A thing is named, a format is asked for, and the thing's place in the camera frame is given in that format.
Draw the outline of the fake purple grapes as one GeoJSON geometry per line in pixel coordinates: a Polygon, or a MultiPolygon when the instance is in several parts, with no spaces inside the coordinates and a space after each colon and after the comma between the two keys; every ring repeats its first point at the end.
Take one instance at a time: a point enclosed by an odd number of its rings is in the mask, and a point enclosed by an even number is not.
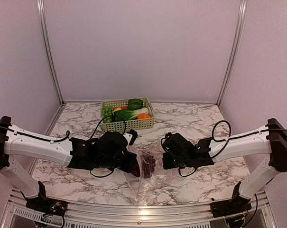
{"type": "Polygon", "coordinates": [[[152,173],[155,171],[156,159],[152,155],[142,155],[140,158],[141,166],[137,162],[131,174],[135,177],[142,177],[144,179],[151,178],[152,173]]]}

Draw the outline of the clear dotted zip bag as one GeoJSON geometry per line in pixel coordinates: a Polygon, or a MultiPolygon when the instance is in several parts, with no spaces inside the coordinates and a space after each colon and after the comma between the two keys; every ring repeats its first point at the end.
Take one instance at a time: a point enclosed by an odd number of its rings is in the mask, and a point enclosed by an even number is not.
{"type": "Polygon", "coordinates": [[[169,186],[176,177],[174,170],[163,168],[163,149],[159,143],[146,148],[130,146],[130,152],[137,155],[131,173],[125,173],[125,179],[138,205],[148,205],[148,199],[154,191],[169,186]]]}

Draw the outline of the fake green leafy vegetable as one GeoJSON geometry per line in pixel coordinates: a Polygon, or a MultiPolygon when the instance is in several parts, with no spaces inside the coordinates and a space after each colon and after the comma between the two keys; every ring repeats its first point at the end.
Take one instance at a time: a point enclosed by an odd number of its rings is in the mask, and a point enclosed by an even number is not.
{"type": "Polygon", "coordinates": [[[115,122],[130,121],[137,119],[137,117],[140,114],[148,114],[148,109],[143,107],[137,110],[130,110],[130,109],[119,110],[112,114],[112,120],[115,122]]]}

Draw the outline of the fake green grapes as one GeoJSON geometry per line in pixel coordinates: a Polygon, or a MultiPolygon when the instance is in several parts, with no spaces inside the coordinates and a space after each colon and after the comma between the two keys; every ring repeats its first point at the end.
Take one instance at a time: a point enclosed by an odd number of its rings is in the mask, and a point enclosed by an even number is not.
{"type": "Polygon", "coordinates": [[[114,108],[113,107],[104,107],[102,109],[102,119],[103,123],[111,123],[112,122],[112,114],[113,114],[114,108]]]}

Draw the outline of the fake orange tangerine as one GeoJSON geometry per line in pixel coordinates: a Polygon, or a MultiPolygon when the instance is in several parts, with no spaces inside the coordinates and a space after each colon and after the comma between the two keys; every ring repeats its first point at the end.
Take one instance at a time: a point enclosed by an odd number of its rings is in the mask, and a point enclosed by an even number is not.
{"type": "Polygon", "coordinates": [[[137,119],[149,119],[151,116],[149,114],[139,114],[137,119]]]}

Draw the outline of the fake green bell pepper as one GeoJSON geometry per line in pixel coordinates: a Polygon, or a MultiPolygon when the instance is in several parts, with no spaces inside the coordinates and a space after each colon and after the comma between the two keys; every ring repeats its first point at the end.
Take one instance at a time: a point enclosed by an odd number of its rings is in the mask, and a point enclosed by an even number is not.
{"type": "Polygon", "coordinates": [[[128,109],[129,110],[138,110],[144,107],[143,100],[132,98],[128,101],[128,109]]]}

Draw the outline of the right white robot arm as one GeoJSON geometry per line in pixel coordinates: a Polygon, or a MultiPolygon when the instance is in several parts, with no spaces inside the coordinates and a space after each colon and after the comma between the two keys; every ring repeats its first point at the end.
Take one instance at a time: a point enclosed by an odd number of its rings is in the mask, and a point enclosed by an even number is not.
{"type": "Polygon", "coordinates": [[[197,170],[232,158],[264,154],[263,162],[234,188],[234,196],[226,203],[231,213],[238,212],[245,200],[250,200],[276,175],[287,172],[287,129],[275,118],[256,130],[226,138],[211,136],[192,144],[179,133],[167,133],[160,143],[165,170],[197,170]]]}

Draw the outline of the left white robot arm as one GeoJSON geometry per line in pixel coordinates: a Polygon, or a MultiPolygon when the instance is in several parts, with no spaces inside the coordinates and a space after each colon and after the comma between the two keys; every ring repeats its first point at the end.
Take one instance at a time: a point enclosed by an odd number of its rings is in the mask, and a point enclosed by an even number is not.
{"type": "Polygon", "coordinates": [[[131,173],[137,163],[136,154],[128,150],[138,136],[134,130],[106,132],[100,138],[88,140],[69,135],[67,131],[62,139],[45,136],[11,124],[8,116],[0,119],[0,173],[21,190],[25,199],[32,199],[40,211],[48,211],[51,200],[45,196],[44,186],[31,178],[19,164],[17,155],[87,171],[118,169],[131,173]]]}

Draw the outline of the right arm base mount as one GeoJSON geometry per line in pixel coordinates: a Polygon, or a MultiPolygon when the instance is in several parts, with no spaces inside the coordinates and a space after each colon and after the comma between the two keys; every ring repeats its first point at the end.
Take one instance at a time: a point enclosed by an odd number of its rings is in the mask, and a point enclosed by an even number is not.
{"type": "Polygon", "coordinates": [[[211,212],[214,218],[233,215],[252,209],[250,199],[240,196],[241,182],[234,187],[232,197],[227,200],[214,201],[210,204],[211,212]]]}

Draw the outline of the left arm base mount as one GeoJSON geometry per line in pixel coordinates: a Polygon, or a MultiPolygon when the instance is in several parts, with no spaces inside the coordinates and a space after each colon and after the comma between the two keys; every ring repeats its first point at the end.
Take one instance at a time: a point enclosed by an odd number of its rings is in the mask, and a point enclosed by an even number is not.
{"type": "Polygon", "coordinates": [[[36,197],[26,198],[26,207],[43,212],[44,215],[57,215],[60,217],[65,216],[67,202],[49,198],[46,196],[46,189],[42,182],[38,181],[39,191],[36,197]]]}

